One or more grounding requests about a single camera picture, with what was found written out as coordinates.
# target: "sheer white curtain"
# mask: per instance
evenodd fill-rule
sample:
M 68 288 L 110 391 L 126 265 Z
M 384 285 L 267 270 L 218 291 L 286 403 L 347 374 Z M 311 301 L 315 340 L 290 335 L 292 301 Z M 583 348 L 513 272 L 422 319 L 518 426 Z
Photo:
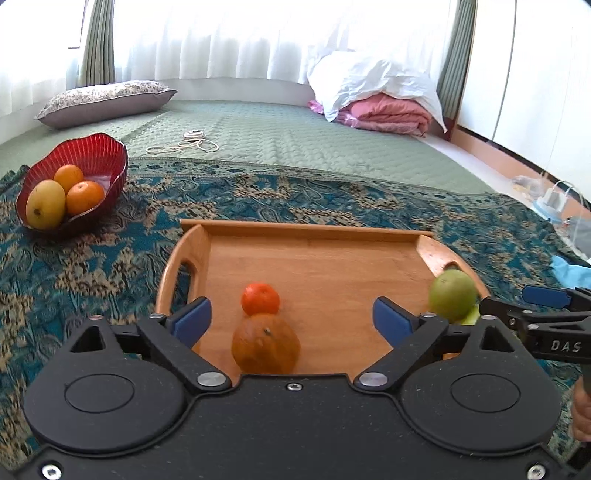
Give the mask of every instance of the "sheer white curtain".
M 66 90 L 84 0 L 7 0 L 0 6 L 0 117 Z
M 261 78 L 305 83 L 322 49 L 364 50 L 435 83 L 457 0 L 115 0 L 115 71 L 132 79 Z

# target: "striped drape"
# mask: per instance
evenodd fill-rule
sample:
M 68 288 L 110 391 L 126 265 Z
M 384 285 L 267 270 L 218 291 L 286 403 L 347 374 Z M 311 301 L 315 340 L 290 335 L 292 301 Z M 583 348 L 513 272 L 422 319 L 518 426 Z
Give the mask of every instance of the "striped drape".
M 443 108 L 443 116 L 452 120 L 457 117 L 466 81 L 476 21 L 476 1 L 459 0 L 457 3 L 456 20 L 449 52 L 437 84 L 437 94 Z
M 115 81 L 113 58 L 113 12 L 115 0 L 95 0 L 90 14 L 88 35 L 79 86 L 104 85 Z

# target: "pink blanket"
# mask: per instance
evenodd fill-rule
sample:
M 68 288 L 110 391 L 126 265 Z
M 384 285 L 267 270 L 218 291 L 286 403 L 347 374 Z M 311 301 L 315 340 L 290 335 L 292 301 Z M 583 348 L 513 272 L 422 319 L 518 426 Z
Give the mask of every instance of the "pink blanket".
M 316 100 L 308 102 L 313 112 L 324 114 Z M 401 100 L 385 93 L 377 93 L 341 109 L 336 121 L 362 130 L 395 134 L 424 135 L 432 116 L 414 100 Z

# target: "green fruit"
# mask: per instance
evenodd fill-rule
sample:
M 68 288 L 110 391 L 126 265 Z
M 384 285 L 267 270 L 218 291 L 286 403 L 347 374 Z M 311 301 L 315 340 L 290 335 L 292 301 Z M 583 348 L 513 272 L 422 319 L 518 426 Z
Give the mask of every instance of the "green fruit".
M 461 270 L 446 270 L 429 288 L 429 308 L 451 322 L 462 320 L 477 300 L 474 281 Z

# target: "black circular cover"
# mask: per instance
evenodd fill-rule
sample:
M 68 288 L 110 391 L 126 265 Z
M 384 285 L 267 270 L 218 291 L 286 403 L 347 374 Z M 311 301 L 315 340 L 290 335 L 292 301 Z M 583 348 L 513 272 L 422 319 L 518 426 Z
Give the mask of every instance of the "black circular cover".
M 560 415 L 558 392 L 541 368 L 493 351 L 419 369 L 402 386 L 401 399 L 427 438 L 489 455 L 546 441 Z
M 75 452 L 121 451 L 156 437 L 182 413 L 183 387 L 164 368 L 92 357 L 76 354 L 31 384 L 24 410 L 40 439 Z

